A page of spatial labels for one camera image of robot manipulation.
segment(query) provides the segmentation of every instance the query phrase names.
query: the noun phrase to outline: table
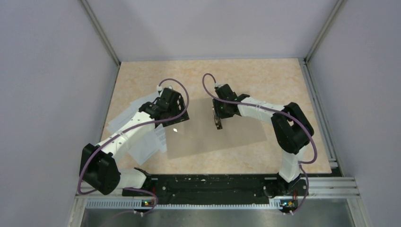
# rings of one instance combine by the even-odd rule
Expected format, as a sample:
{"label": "table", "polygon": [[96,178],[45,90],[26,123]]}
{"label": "table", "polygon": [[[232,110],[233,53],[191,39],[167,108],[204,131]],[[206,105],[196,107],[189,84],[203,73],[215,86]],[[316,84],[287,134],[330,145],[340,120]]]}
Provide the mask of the table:
{"label": "table", "polygon": [[[273,104],[298,103],[314,128],[313,139],[318,149],[317,161],[304,165],[304,169],[309,173],[331,173],[298,59],[122,62],[106,125],[127,109],[130,102],[155,92],[156,85],[164,78],[175,78],[187,88],[190,120],[166,128],[166,153],[155,153],[141,166],[126,154],[118,163],[119,168],[140,167],[151,174],[260,174],[279,171],[282,151],[271,125],[236,117],[224,119],[220,134],[215,134],[211,98],[201,84],[202,76],[207,72],[213,74],[219,83],[228,83],[238,95],[246,93]],[[213,91],[212,79],[207,78],[206,83]],[[168,85],[183,94],[174,82],[166,82],[163,87]],[[184,131],[182,137],[173,134],[173,129]],[[239,131],[244,131],[241,138],[235,138],[238,136],[235,132]],[[109,136],[110,133],[104,130],[102,139]],[[312,157],[313,150],[309,145],[304,160]]]}

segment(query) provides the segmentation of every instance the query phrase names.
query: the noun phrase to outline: tabletop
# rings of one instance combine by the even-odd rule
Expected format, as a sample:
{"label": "tabletop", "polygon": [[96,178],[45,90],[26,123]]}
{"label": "tabletop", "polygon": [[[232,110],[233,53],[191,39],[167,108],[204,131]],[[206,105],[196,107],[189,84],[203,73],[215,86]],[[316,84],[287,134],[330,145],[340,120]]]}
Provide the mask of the tabletop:
{"label": "tabletop", "polygon": [[[139,167],[150,174],[263,174],[277,173],[282,150],[273,127],[248,117],[223,119],[223,129],[213,121],[212,99],[202,86],[202,76],[211,73],[220,84],[229,84],[238,95],[245,93],[261,101],[287,105],[297,103],[314,128],[318,158],[304,165],[308,173],[331,173],[323,140],[308,95],[298,59],[236,59],[191,61],[122,62],[115,84],[107,124],[130,106],[130,102],[156,91],[164,78],[179,80],[189,92],[189,121],[165,128],[167,152],[156,152],[144,164],[126,154],[119,168]],[[163,87],[173,86],[172,81]],[[214,83],[206,79],[214,93]],[[102,139],[110,136],[104,130]],[[308,145],[304,160],[313,157]]]}

